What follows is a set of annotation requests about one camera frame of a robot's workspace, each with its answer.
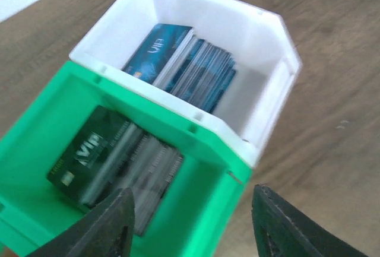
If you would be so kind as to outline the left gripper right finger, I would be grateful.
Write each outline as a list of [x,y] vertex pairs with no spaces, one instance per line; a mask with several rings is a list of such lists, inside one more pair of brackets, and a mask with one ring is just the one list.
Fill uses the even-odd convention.
[[255,185],[252,222],[259,256],[365,256],[266,185]]

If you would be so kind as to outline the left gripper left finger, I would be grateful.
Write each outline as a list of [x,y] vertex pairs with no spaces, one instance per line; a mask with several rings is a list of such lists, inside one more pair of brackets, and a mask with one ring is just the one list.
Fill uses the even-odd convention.
[[134,223],[133,193],[118,189],[29,256],[129,256]]

